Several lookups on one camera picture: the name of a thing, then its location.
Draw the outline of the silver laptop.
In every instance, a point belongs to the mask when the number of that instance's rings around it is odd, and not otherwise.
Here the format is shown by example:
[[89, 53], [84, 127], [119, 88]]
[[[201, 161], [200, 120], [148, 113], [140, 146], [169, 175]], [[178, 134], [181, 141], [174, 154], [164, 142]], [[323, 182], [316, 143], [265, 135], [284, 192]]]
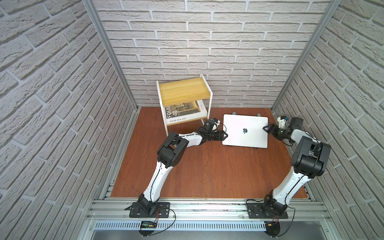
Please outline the silver laptop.
[[263, 129], [269, 124], [267, 117], [224, 115], [223, 120], [228, 135], [223, 145], [262, 149], [268, 147], [268, 133]]

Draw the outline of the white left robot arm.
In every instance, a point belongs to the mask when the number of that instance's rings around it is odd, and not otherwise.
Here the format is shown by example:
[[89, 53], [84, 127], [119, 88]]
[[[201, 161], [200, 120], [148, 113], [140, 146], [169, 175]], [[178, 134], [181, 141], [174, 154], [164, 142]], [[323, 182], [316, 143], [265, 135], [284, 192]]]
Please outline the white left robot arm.
[[170, 171], [180, 162], [188, 147], [200, 146], [209, 141], [222, 142], [228, 137], [225, 130], [219, 130], [220, 120], [208, 119], [202, 127], [189, 134], [169, 133], [157, 151], [155, 172], [146, 190], [139, 196], [138, 202], [148, 215], [156, 211], [163, 185]]

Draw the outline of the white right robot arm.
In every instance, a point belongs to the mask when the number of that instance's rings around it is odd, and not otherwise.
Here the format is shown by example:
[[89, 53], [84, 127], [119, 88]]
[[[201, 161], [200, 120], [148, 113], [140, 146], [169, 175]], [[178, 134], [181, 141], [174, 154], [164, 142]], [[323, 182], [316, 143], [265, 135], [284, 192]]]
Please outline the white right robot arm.
[[277, 125], [263, 127], [268, 134], [280, 141], [287, 139], [292, 144], [298, 144], [291, 158], [288, 175], [264, 198], [262, 212], [267, 217], [281, 217], [297, 191], [305, 183], [323, 175], [327, 168], [332, 147], [302, 130], [303, 121], [301, 118], [289, 119], [281, 116]]

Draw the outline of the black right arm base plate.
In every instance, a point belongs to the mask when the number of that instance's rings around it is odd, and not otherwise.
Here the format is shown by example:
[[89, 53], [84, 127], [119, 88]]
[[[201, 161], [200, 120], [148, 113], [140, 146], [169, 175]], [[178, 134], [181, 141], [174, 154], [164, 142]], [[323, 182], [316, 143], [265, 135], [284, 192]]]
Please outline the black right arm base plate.
[[247, 213], [250, 219], [288, 219], [287, 205], [280, 203], [246, 203]]

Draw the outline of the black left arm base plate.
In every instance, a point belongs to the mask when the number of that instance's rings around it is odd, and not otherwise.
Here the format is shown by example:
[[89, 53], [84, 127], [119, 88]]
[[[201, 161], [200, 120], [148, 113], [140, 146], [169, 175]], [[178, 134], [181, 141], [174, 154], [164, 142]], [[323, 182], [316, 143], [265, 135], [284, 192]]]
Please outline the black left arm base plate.
[[170, 202], [157, 202], [143, 206], [139, 202], [134, 202], [130, 208], [126, 210], [130, 211], [130, 218], [155, 218], [167, 219], [170, 213]]

